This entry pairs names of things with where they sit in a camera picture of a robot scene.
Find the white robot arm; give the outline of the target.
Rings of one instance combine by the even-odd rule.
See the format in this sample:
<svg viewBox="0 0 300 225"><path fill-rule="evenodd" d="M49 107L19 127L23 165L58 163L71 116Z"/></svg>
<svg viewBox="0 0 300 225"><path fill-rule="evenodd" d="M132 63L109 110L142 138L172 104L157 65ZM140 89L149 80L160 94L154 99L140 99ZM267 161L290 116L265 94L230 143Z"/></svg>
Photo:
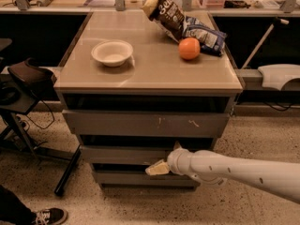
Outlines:
<svg viewBox="0 0 300 225"><path fill-rule="evenodd" d="M201 186L222 186L231 179L300 203L300 164L226 157L209 150L190 152L179 142L167 156L145 169L148 175L186 175Z"/></svg>

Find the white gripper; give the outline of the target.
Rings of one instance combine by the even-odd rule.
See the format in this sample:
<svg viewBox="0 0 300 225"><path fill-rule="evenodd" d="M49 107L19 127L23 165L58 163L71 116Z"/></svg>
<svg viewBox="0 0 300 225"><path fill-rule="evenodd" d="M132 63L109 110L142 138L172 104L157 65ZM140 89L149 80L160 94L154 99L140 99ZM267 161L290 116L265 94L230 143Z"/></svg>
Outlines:
<svg viewBox="0 0 300 225"><path fill-rule="evenodd" d="M168 155L167 162L159 160L145 169L148 175L162 175L170 171L178 175L191 175L190 160L193 154L187 149L183 149L180 142L176 141L173 151Z"/></svg>

